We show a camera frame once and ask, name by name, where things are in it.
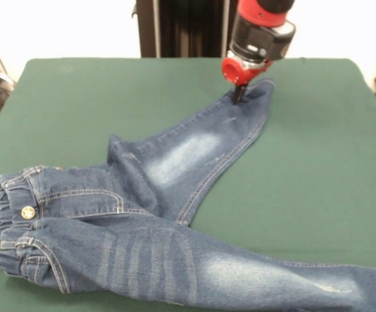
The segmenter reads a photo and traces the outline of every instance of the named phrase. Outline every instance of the white wall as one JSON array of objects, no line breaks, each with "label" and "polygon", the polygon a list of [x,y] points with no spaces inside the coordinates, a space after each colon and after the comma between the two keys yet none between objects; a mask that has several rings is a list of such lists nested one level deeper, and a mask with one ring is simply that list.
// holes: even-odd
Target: white wall
[{"label": "white wall", "polygon": [[[140,57],[134,0],[0,0],[0,54],[17,79],[42,57]],[[376,0],[295,0],[288,57],[349,58],[372,86]]]},{"label": "white wall", "polygon": [[14,79],[51,57],[140,57],[135,0],[0,0],[0,57]]},{"label": "white wall", "polygon": [[348,58],[373,86],[376,76],[376,0],[295,0],[297,26],[288,57]]}]

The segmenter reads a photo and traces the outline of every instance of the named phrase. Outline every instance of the denim fabric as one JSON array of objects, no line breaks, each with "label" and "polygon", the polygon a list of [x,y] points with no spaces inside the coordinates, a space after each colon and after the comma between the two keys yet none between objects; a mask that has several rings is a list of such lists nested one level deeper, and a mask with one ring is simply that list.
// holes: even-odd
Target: denim fabric
[{"label": "denim fabric", "polygon": [[[210,187],[261,134],[272,92],[263,80],[239,105],[228,92],[145,140],[111,136],[105,164],[0,175],[0,269],[62,293],[216,309],[376,311],[376,268],[280,261],[189,227]],[[30,219],[21,215],[26,206]]]}]

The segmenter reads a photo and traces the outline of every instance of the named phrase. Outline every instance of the stitching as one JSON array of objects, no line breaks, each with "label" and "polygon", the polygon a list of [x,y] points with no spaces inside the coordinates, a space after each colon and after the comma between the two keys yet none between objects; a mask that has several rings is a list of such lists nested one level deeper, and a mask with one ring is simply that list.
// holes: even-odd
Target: stitching
[{"label": "stitching", "polygon": [[15,240],[0,240],[1,244],[14,244],[15,242]]},{"label": "stitching", "polygon": [[38,263],[36,261],[36,259],[39,259],[39,262],[40,262],[41,265],[45,265],[45,264],[49,263],[48,260],[46,259],[46,257],[44,257],[42,255],[32,255],[29,258],[27,258],[26,262],[29,263],[29,264],[35,265],[35,264]]},{"label": "stitching", "polygon": [[36,281],[37,275],[38,275],[38,268],[40,264],[40,258],[38,258],[38,263],[36,264],[36,270],[34,271],[34,282],[37,284],[38,282]]},{"label": "stitching", "polygon": [[338,265],[338,264],[328,264],[328,263],[304,263],[304,262],[291,262],[291,261],[280,261],[278,259],[261,256],[264,259],[280,263],[282,265],[285,265],[287,267],[297,267],[297,268],[364,268],[364,269],[370,269],[370,270],[376,270],[374,267],[366,267],[366,266],[359,266],[359,265]]},{"label": "stitching", "polygon": [[[137,171],[137,172],[135,172],[135,174],[136,174],[141,180],[143,180],[143,181],[145,181],[147,184],[149,184],[149,182],[146,180],[145,176],[143,176],[141,172],[138,172],[138,171]],[[156,197],[156,196],[154,197],[154,201],[155,201],[155,203],[156,203],[156,205],[157,205],[157,197]],[[138,211],[145,211],[145,213],[146,213],[147,215],[153,215],[153,214],[147,212],[145,209],[124,209],[124,205],[123,205],[123,206],[121,207],[121,212],[122,212],[122,213],[125,213],[126,211],[134,211],[135,213],[139,213]]]},{"label": "stitching", "polygon": [[[261,81],[259,81],[258,83],[256,83],[255,85],[251,86],[251,89],[254,89],[258,86],[260,86],[262,83],[271,83],[273,85],[275,85],[274,81],[272,81],[271,79],[263,79]],[[141,146],[138,146],[136,147],[138,150],[141,150],[145,147],[147,147],[148,145],[156,142],[156,141],[160,141],[162,140],[163,138],[167,137],[168,135],[182,129],[183,127],[185,127],[186,125],[188,124],[193,124],[195,123],[200,117],[202,117],[202,115],[208,113],[209,111],[215,109],[216,107],[218,107],[220,104],[222,104],[230,95],[232,94],[232,91],[229,91],[227,92],[219,101],[217,101],[215,104],[212,104],[211,106],[209,106],[207,109],[203,110],[202,112],[200,112],[199,114],[191,117],[190,119],[186,120],[184,123],[178,125],[177,127],[173,128],[172,130],[164,133],[163,135],[161,135],[160,137],[158,138],[154,138],[146,143],[144,143],[143,145]]]},{"label": "stitching", "polygon": [[32,224],[27,224],[27,223],[15,223],[12,224],[12,228],[15,229],[30,229],[32,227]]},{"label": "stitching", "polygon": [[179,248],[182,250],[182,254],[184,257],[185,267],[190,274],[188,274],[188,294],[189,294],[189,301],[190,303],[195,303],[197,299],[198,293],[198,282],[197,282],[197,269],[195,268],[195,261],[194,255],[192,253],[192,245],[189,243],[185,243],[189,241],[186,239],[185,235],[176,236],[176,241],[179,244]]},{"label": "stitching", "polygon": [[161,226],[155,226],[155,227],[136,227],[134,229],[130,229],[129,232],[126,233],[133,233],[136,231],[163,231],[163,232],[175,232],[176,230],[173,228],[167,228],[167,227],[161,227]]},{"label": "stitching", "polygon": [[238,153],[240,153],[245,146],[251,141],[251,139],[258,133],[258,130],[261,128],[261,125],[264,125],[264,122],[267,120],[265,117],[261,122],[256,124],[254,129],[249,133],[248,137],[243,140],[239,145],[237,145],[207,176],[202,180],[201,184],[198,186],[197,190],[192,194],[191,198],[186,203],[185,207],[182,209],[180,215],[178,216],[177,222],[182,222],[191,208],[194,206],[194,203],[201,195],[203,189],[207,187],[212,178]]},{"label": "stitching", "polygon": [[[152,215],[151,213],[144,211],[143,209],[126,209],[120,213],[103,213],[103,216],[108,216],[108,215],[125,215],[125,214],[140,214],[140,215]],[[99,213],[93,213],[93,214],[77,214],[74,216],[68,216],[68,218],[88,218],[91,216],[100,216]]]},{"label": "stitching", "polygon": [[34,178],[32,176],[28,177],[28,180],[32,186],[32,195],[36,198],[36,201],[38,202],[40,217],[43,218],[44,217],[44,205],[42,205],[42,201],[39,199],[40,195],[38,192],[38,188],[36,187],[36,183],[34,182]]},{"label": "stitching", "polygon": [[59,198],[65,198],[65,197],[72,197],[72,196],[80,196],[80,195],[94,195],[94,194],[104,194],[104,195],[110,195],[117,201],[117,207],[116,212],[120,212],[120,208],[123,207],[123,199],[118,196],[116,193],[109,192],[107,190],[97,190],[97,189],[79,189],[79,190],[67,190],[64,192],[58,192],[54,194],[49,195],[43,195],[39,196],[38,201],[43,200],[57,200]]},{"label": "stitching", "polygon": [[186,120],[184,123],[178,125],[177,127],[173,128],[171,131],[168,131],[166,133],[164,133],[163,135],[161,135],[160,137],[158,138],[154,138],[146,143],[144,143],[143,145],[141,146],[137,146],[136,148],[138,150],[142,150],[144,148],[146,148],[148,145],[151,145],[152,143],[156,142],[156,141],[160,141],[160,140],[163,140],[164,138],[166,138],[168,135],[182,129],[183,127],[185,127],[186,125],[188,124],[193,124],[195,123],[200,117],[202,117],[202,115],[208,113],[209,111],[211,111],[212,109],[215,109],[216,107],[218,107],[220,104],[223,103],[223,101],[229,96],[229,94],[226,94],[225,96],[223,96],[219,101],[217,101],[215,104],[211,105],[210,107],[208,107],[207,109],[203,110],[202,112],[200,112],[199,114],[197,114],[196,116]]},{"label": "stitching", "polygon": [[35,174],[39,172],[39,170],[42,170],[44,166],[36,166],[29,169],[26,169],[24,172],[22,172],[19,176],[13,177],[12,179],[6,180],[3,184],[5,187],[9,186],[10,184],[13,184],[15,182],[27,179],[32,174]]},{"label": "stitching", "polygon": [[[60,265],[60,262],[59,262],[58,258],[56,257],[56,255],[54,254],[54,252],[53,252],[48,246],[46,246],[42,241],[40,241],[40,240],[38,240],[38,239],[34,239],[34,241],[39,242],[39,243],[40,243],[43,247],[45,247],[45,248],[46,248],[46,249],[52,254],[52,256],[55,258],[55,261],[58,263],[59,269],[60,269],[61,274],[62,274],[62,277],[63,277],[63,279],[64,279],[64,283],[65,283],[66,291],[67,291],[67,293],[70,293],[70,291],[69,291],[69,287],[68,287],[68,282],[67,282],[67,279],[66,279],[66,277],[65,277],[64,270],[62,269],[62,267],[61,267],[61,265]],[[61,284],[61,282],[60,282],[60,279],[59,279],[58,273],[56,272],[56,266],[55,266],[55,264],[52,263],[52,259],[51,259],[51,258],[50,258],[50,257],[49,257],[49,256],[48,256],[48,255],[42,250],[42,249],[41,249],[40,251],[46,255],[48,261],[51,263],[52,267],[54,268],[55,277],[56,277],[56,279],[57,279],[58,282],[59,282],[60,291],[63,293],[64,291],[63,291],[63,289],[62,289],[62,284]]]},{"label": "stitching", "polygon": [[20,264],[20,268],[19,268],[19,271],[20,271],[20,275],[21,276],[25,276],[26,274],[25,274],[25,262],[22,262],[21,264]]}]

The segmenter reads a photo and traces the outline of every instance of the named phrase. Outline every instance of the green table cover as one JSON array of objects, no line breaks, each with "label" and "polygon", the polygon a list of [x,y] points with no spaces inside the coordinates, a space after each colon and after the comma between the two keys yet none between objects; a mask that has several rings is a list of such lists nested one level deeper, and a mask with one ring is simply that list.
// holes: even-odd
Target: green table cover
[{"label": "green table cover", "polygon": [[[291,261],[376,267],[376,100],[350,60],[287,59],[262,136],[226,171],[192,227]],[[218,99],[220,60],[30,61],[0,115],[0,174],[106,160]],[[60,294],[0,271],[0,311],[194,311],[111,293]]]}]

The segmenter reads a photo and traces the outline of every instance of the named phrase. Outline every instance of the black metal frame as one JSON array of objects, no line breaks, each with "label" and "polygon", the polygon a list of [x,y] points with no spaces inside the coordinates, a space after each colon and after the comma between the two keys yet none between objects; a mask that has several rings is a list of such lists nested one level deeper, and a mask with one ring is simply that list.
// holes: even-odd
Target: black metal frame
[{"label": "black metal frame", "polygon": [[[217,57],[221,55],[222,0],[158,0],[161,57]],[[230,0],[227,49],[238,0]],[[140,52],[156,57],[153,0],[137,0]]]}]

